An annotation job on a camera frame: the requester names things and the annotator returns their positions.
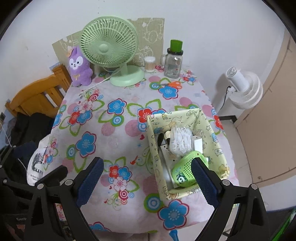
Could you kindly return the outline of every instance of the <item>screw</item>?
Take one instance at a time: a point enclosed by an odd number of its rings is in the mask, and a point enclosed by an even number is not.
[[[258,187],[256,184],[251,184],[251,188],[253,188],[254,190],[256,190]]]
[[[225,185],[225,186],[229,186],[229,185],[230,185],[230,181],[225,180],[225,179],[222,181],[222,183],[223,183],[223,185]]]
[[[73,183],[73,180],[71,180],[71,179],[68,179],[67,181],[65,181],[66,186],[70,186],[70,185],[72,185],[72,183]]]
[[[43,183],[38,184],[37,189],[42,189],[44,187]]]

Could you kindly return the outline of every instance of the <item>tablecloth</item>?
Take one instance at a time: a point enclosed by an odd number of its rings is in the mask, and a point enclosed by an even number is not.
[[[107,76],[100,73],[90,86]],[[105,81],[80,98],[90,86],[69,88],[55,118],[44,163],[44,175],[64,165],[67,179],[74,179],[95,156],[104,160],[104,172],[88,203],[81,207],[90,227],[143,233],[209,219],[213,207],[200,190],[191,190],[181,200],[160,200],[145,132],[148,115],[201,108],[226,157],[228,179],[238,185],[226,134],[198,78],[189,69],[183,69],[178,79],[166,78],[157,66],[135,85],[123,88]]]

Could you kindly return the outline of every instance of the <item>jar handle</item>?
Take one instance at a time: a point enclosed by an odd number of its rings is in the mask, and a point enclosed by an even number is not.
[[[163,55],[160,57],[160,66],[161,66],[161,67],[164,67],[164,66],[165,66],[165,63],[163,63],[163,58],[165,58],[165,54],[163,54]]]

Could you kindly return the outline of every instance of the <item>fan base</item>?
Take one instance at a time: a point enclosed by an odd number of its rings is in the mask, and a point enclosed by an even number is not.
[[[111,84],[119,87],[126,87],[139,83],[145,76],[144,71],[135,65],[127,66],[128,74],[122,75],[121,71],[110,78]]]

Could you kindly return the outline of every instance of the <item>black jar lid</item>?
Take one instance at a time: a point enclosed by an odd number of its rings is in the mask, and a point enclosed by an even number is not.
[[[170,48],[168,48],[167,52],[172,55],[183,55],[183,50],[181,50],[181,52],[172,52]]]

